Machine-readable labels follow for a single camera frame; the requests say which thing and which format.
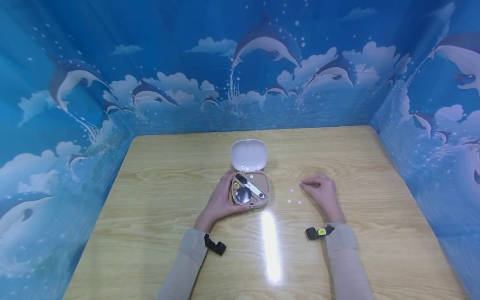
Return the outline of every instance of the blue wall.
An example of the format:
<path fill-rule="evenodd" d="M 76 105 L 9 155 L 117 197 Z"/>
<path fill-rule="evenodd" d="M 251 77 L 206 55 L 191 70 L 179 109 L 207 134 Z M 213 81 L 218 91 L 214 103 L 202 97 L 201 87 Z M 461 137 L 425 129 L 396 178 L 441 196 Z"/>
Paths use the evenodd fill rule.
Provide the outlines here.
<path fill-rule="evenodd" d="M 136 135 L 365 124 L 480 298 L 473 1 L 0 3 L 0 298 L 62 297 Z"/>
<path fill-rule="evenodd" d="M 371 120 L 473 299 L 480 299 L 480 23 L 446 2 Z"/>

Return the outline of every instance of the metal tool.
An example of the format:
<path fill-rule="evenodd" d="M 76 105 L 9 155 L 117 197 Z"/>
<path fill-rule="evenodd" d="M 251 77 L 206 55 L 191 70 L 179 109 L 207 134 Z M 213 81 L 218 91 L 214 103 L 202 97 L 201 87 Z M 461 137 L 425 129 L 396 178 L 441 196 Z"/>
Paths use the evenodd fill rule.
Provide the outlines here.
<path fill-rule="evenodd" d="M 235 175 L 235 177 L 243 183 L 247 188 L 249 188 L 255 195 L 257 195 L 260 199 L 264 199 L 265 195 L 262 193 L 261 190 L 259 190 L 256 186 L 253 185 L 250 181 L 248 181 L 245 177 L 243 177 L 241 174 Z"/>
<path fill-rule="evenodd" d="M 235 196 L 237 197 L 238 201 L 247 203 L 252 199 L 252 191 L 249 188 L 242 186 L 237 190 Z"/>

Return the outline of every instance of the forearm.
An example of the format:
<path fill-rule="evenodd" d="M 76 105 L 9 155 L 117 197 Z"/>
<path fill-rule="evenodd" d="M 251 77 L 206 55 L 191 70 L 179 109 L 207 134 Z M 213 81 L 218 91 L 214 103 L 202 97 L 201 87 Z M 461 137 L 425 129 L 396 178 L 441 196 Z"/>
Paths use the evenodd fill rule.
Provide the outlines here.
<path fill-rule="evenodd" d="M 331 223 L 326 237 L 336 300 L 372 300 L 373 294 L 357 253 L 357 239 L 346 224 Z"/>
<path fill-rule="evenodd" d="M 193 228 L 185 232 L 177 260 L 163 283 L 157 300 L 187 300 L 190 298 L 198 271 L 207 252 L 204 237 L 205 232 Z"/>

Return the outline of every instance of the wood grain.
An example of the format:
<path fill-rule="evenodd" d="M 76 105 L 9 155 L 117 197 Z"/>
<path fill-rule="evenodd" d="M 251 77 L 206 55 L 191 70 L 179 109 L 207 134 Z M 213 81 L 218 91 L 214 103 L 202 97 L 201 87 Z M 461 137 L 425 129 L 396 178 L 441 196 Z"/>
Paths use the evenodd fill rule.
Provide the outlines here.
<path fill-rule="evenodd" d="M 320 210 L 298 187 L 319 171 L 337 183 L 376 299 L 468 298 L 376 133 L 355 126 L 135 138 L 65 299 L 154 299 L 245 138 L 267 145 L 272 197 L 217 222 L 227 251 L 207 254 L 192 299 L 334 299 L 324 241 L 304 233 Z"/>

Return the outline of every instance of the open case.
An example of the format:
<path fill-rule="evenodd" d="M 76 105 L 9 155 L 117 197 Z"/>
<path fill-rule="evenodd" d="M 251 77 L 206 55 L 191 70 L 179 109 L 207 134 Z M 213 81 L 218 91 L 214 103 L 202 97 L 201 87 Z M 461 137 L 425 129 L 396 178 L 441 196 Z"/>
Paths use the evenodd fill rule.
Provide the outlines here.
<path fill-rule="evenodd" d="M 231 193 L 238 205 L 260 208 L 270 199 L 270 180 L 261 171 L 267 163 L 267 146 L 260 140 L 241 140 L 233 143 L 233 167 L 238 171 L 232 180 Z"/>

